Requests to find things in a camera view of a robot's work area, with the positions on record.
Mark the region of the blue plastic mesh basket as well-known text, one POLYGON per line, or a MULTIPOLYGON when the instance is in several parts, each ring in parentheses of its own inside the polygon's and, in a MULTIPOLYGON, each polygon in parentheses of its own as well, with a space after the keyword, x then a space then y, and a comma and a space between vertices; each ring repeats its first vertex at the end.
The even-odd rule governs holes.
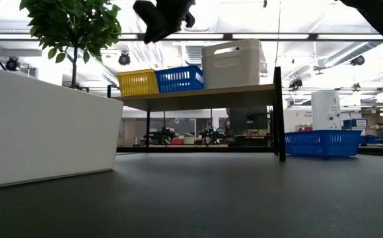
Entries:
POLYGON ((195 65, 155 71, 159 93, 204 89, 202 70, 195 65))
POLYGON ((307 157, 353 157, 359 149, 361 131, 314 130, 285 134, 286 153, 307 157))

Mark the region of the yellow plastic mesh basket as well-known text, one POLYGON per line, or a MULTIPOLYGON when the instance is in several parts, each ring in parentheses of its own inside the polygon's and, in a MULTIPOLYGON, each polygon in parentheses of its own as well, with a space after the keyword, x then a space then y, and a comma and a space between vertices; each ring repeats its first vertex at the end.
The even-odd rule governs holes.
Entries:
POLYGON ((140 73, 154 73, 154 69, 141 69, 133 71, 122 71, 118 72, 117 75, 129 75, 129 74, 140 74, 140 73))
POLYGON ((155 72, 117 75, 117 78, 122 96, 159 94, 155 72))

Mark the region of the green potted plant black pot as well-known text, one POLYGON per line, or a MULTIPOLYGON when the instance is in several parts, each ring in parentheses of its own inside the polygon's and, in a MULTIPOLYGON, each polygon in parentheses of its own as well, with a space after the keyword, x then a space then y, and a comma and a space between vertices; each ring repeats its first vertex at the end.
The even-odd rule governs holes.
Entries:
POLYGON ((72 65, 71 88, 77 84, 79 52, 83 62, 102 60, 101 49, 119 42, 121 8, 111 0, 21 0, 27 10, 30 35, 49 48, 48 58, 56 63, 69 60, 72 65))

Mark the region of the black computer monitor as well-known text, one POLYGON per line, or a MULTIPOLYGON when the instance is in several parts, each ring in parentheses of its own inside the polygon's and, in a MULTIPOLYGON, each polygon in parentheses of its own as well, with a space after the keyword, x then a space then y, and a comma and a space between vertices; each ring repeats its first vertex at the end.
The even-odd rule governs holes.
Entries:
POLYGON ((230 108, 229 122, 232 130, 268 129, 266 106, 230 108))

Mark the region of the black table mat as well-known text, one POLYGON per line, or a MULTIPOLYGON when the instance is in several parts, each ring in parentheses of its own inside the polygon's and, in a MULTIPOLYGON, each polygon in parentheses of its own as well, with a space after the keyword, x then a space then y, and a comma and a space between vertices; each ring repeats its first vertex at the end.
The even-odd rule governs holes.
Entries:
POLYGON ((383 157, 150 153, 0 188, 7 238, 383 238, 383 157))

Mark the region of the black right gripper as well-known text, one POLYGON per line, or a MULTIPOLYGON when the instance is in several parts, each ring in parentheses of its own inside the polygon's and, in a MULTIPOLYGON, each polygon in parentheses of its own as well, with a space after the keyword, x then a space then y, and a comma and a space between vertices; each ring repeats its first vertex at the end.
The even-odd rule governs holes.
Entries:
POLYGON ((174 33, 175 26, 181 26, 183 21, 186 28, 191 28, 195 24, 190 13, 192 5, 195 0, 157 0, 156 5, 148 0, 136 0, 133 10, 147 26, 143 42, 158 42, 174 33))

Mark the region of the white plastic handled basket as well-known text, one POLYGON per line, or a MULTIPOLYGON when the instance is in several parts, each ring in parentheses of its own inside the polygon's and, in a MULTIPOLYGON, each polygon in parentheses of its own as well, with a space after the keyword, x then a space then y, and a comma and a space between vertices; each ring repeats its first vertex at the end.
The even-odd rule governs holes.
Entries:
POLYGON ((260 51, 235 50, 202 58, 206 89, 259 85, 260 51))
POLYGON ((233 40, 230 42, 208 42, 203 46, 203 52, 214 53, 217 50, 227 49, 227 48, 240 48, 240 49, 256 49, 261 50, 260 41, 257 39, 241 39, 233 40))
POLYGON ((123 102, 0 70, 0 187, 108 171, 123 102))

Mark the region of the wooden shelf black legs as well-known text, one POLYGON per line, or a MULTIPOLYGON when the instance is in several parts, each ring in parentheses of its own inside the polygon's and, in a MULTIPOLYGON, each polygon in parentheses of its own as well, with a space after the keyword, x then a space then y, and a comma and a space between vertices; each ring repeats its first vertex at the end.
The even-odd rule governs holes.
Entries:
POLYGON ((287 157, 281 80, 281 68, 276 66, 272 84, 121 96, 117 99, 130 108, 145 111, 148 124, 151 112, 272 106, 274 154, 280 161, 285 161, 287 157))

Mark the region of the white cylindrical pillar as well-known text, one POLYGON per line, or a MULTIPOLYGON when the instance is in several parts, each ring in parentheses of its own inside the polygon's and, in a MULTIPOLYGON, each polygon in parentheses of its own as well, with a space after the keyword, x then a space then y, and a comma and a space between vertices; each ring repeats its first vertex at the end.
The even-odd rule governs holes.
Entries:
POLYGON ((340 130, 341 108, 338 91, 311 94, 313 130, 340 130))

